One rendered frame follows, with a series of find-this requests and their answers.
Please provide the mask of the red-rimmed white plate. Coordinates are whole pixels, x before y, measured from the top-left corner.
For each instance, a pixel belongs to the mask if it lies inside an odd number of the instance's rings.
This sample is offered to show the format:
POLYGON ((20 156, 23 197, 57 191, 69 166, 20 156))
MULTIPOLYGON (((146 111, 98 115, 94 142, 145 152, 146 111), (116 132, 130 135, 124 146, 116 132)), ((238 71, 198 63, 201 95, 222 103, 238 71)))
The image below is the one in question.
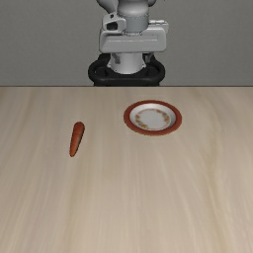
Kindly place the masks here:
POLYGON ((182 123, 182 115, 177 108, 166 102, 145 100, 126 108, 124 122, 134 132, 160 136, 178 129, 182 123))

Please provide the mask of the orange carrot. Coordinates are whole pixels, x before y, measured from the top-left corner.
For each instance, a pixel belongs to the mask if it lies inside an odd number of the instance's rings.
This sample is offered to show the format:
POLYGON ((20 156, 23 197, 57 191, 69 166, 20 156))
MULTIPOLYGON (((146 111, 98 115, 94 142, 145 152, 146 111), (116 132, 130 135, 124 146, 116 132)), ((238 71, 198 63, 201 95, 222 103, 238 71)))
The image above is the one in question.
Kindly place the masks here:
POLYGON ((81 140, 84 134, 84 130, 85 130, 85 126, 82 122, 77 122, 73 127, 71 141, 70 141, 70 148, 69 148, 69 155, 71 157, 73 157, 76 154, 79 148, 79 145, 81 143, 81 140))

